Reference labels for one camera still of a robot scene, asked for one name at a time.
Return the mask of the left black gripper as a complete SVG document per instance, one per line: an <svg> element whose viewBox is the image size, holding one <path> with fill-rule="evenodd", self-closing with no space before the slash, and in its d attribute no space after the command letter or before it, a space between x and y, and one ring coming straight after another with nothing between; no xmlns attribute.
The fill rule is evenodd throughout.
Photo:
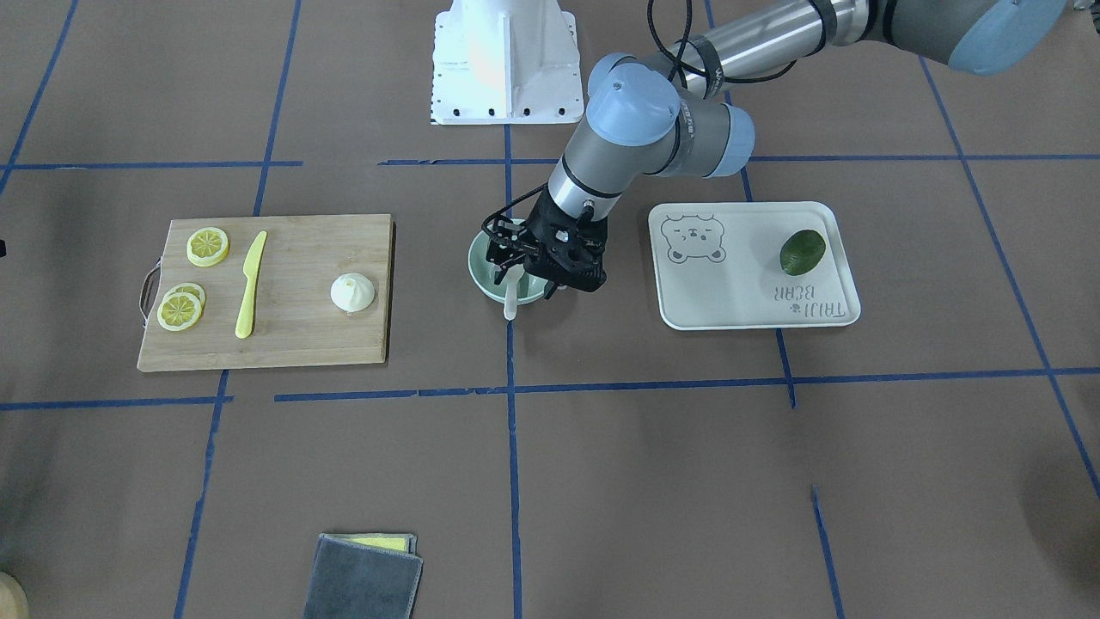
<svg viewBox="0 0 1100 619"><path fill-rule="evenodd" d="M557 286L596 292L608 279L602 264L606 243L608 222L595 218L592 201L584 201L580 215L570 215L543 187L525 219L525 269Z"/></svg>

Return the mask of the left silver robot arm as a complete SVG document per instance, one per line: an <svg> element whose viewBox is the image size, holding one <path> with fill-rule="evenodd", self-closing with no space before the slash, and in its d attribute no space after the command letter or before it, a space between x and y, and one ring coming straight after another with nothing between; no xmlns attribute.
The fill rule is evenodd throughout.
<svg viewBox="0 0 1100 619"><path fill-rule="evenodd" d="M829 46L875 40L952 70L991 76L1025 58L1060 19L1062 1L778 1L653 55L606 55L588 75L588 103L534 211L487 217L485 259L594 292L612 209L637 177L730 176L755 147L754 120L725 102L732 86L783 76Z"/></svg>

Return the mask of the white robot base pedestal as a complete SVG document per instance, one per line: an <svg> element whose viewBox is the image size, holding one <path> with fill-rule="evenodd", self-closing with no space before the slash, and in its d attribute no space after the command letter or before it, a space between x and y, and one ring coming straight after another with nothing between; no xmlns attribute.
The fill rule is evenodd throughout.
<svg viewBox="0 0 1100 619"><path fill-rule="evenodd" d="M556 125L583 117L578 21L557 1L453 1L435 16L433 35L433 125Z"/></svg>

